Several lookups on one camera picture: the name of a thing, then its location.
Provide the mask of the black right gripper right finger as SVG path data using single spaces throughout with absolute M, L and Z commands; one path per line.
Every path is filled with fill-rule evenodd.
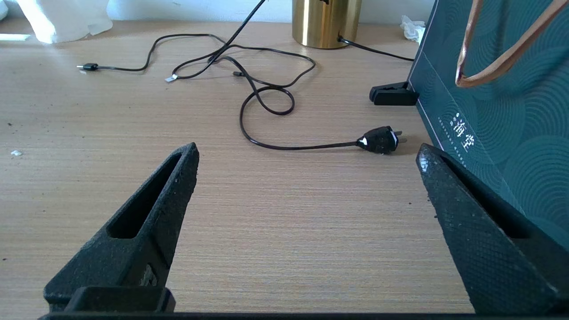
M 415 160 L 475 312 L 567 315 L 568 251 L 443 150 Z

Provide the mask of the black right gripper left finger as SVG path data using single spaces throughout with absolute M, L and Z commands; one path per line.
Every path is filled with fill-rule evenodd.
M 44 288 L 51 312 L 84 286 L 165 286 L 196 186 L 194 143 L 172 152 Z

